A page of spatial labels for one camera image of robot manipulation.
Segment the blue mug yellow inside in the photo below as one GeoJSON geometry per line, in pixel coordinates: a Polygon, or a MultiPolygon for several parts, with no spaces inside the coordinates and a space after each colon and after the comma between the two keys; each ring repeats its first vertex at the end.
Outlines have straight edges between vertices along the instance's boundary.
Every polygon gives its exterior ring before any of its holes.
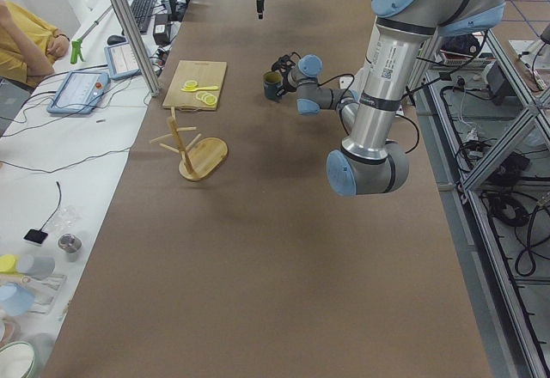
{"type": "Polygon", "coordinates": [[[270,101],[278,101],[279,90],[282,88],[283,78],[277,71],[267,71],[263,75],[264,96],[270,101]]]}

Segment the grey plastic cup lying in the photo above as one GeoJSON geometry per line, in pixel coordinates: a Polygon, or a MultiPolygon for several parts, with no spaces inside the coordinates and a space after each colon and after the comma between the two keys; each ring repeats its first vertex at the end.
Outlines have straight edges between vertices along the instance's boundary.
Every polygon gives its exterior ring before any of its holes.
{"type": "Polygon", "coordinates": [[[53,274],[55,259],[25,254],[18,259],[15,268],[21,274],[41,280],[53,274]]]}

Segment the yellow cup lying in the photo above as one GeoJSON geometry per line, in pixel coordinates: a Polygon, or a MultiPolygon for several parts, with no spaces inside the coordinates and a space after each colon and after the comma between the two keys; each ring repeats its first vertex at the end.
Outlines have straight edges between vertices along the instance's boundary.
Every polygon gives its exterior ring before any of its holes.
{"type": "Polygon", "coordinates": [[[16,265],[19,257],[14,254],[4,254],[0,256],[0,273],[12,274],[17,273],[16,265]]]}

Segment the wooden cutting board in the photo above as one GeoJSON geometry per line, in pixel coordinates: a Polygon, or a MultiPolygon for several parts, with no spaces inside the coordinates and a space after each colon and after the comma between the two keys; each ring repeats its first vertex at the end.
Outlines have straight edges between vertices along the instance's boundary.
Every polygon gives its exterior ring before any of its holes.
{"type": "Polygon", "coordinates": [[[181,60],[162,106],[187,111],[216,111],[228,64],[181,60]]]}

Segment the lemon slice front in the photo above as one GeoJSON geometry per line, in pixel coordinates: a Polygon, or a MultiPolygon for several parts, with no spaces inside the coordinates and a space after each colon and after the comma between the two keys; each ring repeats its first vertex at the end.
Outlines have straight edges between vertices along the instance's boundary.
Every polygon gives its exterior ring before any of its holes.
{"type": "Polygon", "coordinates": [[[203,101],[206,106],[208,107],[215,107],[217,105],[217,97],[215,96],[214,99],[212,99],[211,101],[203,101]]]}

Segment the lemon slice by knife tip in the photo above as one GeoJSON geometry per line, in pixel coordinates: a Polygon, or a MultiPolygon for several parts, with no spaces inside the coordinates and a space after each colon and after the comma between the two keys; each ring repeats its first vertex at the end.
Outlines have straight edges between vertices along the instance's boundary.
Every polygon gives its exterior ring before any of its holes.
{"type": "Polygon", "coordinates": [[[183,90],[185,91],[193,91],[198,87],[198,82],[195,80],[188,80],[184,83],[183,90]]]}

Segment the black keyboard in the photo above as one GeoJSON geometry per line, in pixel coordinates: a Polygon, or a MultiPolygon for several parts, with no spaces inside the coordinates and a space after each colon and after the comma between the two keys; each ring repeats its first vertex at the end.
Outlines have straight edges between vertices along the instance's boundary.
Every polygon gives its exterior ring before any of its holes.
{"type": "Polygon", "coordinates": [[[139,33],[147,33],[155,5],[156,0],[132,0],[130,9],[139,33]]]}

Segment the blue teach pendant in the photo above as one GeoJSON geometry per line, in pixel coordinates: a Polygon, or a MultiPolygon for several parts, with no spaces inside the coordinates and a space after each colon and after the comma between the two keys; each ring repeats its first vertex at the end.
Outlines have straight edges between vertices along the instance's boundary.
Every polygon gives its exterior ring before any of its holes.
{"type": "Polygon", "coordinates": [[[131,45],[121,42],[104,48],[108,75],[113,80],[139,75],[141,70],[131,45]]]}
{"type": "Polygon", "coordinates": [[[110,77],[101,71],[71,71],[63,80],[46,111],[53,116],[88,115],[101,103],[110,77]]]}

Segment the black computer mouse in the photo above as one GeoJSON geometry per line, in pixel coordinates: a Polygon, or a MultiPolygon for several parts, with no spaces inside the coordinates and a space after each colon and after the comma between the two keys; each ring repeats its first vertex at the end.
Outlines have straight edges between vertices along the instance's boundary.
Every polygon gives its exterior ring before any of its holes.
{"type": "Polygon", "coordinates": [[[107,44],[109,46],[114,46],[114,45],[121,44],[121,43],[124,43],[124,42],[126,42],[126,38],[122,35],[110,35],[107,38],[107,44]]]}

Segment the blue teach pendant near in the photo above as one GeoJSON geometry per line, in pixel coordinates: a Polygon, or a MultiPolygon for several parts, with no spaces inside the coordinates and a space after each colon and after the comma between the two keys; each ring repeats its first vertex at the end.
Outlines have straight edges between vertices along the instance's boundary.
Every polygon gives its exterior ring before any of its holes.
{"type": "Polygon", "coordinates": [[[53,116],[88,115],[101,103],[110,77],[101,71],[71,71],[63,80],[46,111],[53,116]]]}

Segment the metal weight cylinder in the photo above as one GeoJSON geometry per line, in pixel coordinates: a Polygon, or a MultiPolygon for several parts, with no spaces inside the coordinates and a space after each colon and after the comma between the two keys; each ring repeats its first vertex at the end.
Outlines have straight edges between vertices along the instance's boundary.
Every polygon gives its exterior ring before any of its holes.
{"type": "Polygon", "coordinates": [[[73,234],[63,234],[58,239],[58,247],[69,262],[76,262],[82,250],[82,242],[73,234]]]}

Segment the small black square pad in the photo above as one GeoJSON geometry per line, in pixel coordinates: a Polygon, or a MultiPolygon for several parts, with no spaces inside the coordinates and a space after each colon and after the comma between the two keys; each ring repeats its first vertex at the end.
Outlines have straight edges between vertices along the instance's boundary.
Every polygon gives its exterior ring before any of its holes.
{"type": "Polygon", "coordinates": [[[35,245],[42,245],[47,237],[48,237],[48,233],[43,231],[42,229],[30,229],[23,236],[23,239],[35,245]]]}

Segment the white green bowl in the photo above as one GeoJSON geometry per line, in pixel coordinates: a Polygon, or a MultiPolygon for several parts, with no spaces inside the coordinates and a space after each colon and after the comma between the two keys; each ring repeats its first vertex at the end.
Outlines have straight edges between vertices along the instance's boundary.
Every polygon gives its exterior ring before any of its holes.
{"type": "Polygon", "coordinates": [[[35,346],[16,341],[1,349],[1,378],[35,378],[40,375],[40,361],[35,346]]]}

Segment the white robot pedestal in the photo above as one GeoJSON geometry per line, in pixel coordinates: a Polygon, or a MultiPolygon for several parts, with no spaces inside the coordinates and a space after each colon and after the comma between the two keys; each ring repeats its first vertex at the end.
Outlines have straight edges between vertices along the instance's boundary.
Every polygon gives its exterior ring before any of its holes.
{"type": "MultiPolygon", "coordinates": [[[[339,87],[341,89],[347,89],[352,95],[353,98],[358,101],[359,100],[359,93],[357,91],[357,88],[354,84],[354,77],[351,75],[343,75],[339,77],[339,87]]],[[[396,116],[404,116],[404,110],[403,106],[399,105],[398,110],[396,111],[396,116]]]]}

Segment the aluminium frame post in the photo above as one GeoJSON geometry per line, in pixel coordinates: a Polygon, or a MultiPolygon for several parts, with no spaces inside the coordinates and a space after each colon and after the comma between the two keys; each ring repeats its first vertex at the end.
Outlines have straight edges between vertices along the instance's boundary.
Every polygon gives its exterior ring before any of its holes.
{"type": "Polygon", "coordinates": [[[131,12],[128,0],[110,0],[110,2],[125,32],[125,36],[130,43],[134,57],[137,60],[138,68],[149,88],[150,95],[156,97],[160,92],[160,84],[150,63],[149,55],[146,52],[144,42],[138,31],[138,26],[131,12]]]}

